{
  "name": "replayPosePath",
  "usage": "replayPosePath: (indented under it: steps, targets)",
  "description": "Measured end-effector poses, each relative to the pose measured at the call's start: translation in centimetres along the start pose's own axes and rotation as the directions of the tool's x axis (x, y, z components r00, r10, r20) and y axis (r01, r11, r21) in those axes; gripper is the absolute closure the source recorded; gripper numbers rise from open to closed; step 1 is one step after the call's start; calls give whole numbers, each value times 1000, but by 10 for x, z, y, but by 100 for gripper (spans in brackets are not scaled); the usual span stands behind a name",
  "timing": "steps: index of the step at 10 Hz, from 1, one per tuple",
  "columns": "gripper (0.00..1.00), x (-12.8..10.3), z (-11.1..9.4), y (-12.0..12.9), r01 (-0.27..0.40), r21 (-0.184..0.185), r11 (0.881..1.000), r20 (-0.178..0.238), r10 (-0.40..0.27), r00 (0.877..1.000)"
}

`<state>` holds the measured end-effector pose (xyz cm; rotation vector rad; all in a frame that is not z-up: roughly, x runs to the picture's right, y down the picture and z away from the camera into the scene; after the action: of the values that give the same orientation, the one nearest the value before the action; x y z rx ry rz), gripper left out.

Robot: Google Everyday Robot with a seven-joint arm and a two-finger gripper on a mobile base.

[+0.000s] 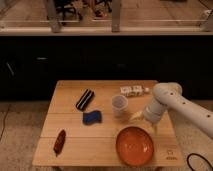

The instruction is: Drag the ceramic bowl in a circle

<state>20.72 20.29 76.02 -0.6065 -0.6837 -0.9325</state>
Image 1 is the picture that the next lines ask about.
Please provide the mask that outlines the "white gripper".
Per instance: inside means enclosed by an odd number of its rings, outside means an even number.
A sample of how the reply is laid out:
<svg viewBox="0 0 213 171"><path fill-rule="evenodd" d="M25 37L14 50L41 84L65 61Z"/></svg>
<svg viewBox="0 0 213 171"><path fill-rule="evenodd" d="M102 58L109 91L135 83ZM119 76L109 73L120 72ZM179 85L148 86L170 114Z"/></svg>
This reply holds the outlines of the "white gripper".
<svg viewBox="0 0 213 171"><path fill-rule="evenodd" d="M145 118L149 123L150 129L153 131L154 134L157 133L157 124L161 118L163 113L167 110L167 107L157 100L151 100L150 103L145 107L143 113L137 112L134 113L130 121L134 120L143 120Z"/></svg>

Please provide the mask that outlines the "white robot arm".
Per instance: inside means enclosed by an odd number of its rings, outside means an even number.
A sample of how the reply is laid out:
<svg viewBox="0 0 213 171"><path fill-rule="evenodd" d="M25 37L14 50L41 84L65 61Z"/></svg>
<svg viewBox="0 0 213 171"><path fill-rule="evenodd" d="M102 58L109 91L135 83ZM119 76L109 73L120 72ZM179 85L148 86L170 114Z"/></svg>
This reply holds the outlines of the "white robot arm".
<svg viewBox="0 0 213 171"><path fill-rule="evenodd" d="M157 124L167 109L173 109L213 139L213 112L184 98L182 87L178 83L157 83L152 89L152 95L153 98L146 107L134 113L130 121L145 119Z"/></svg>

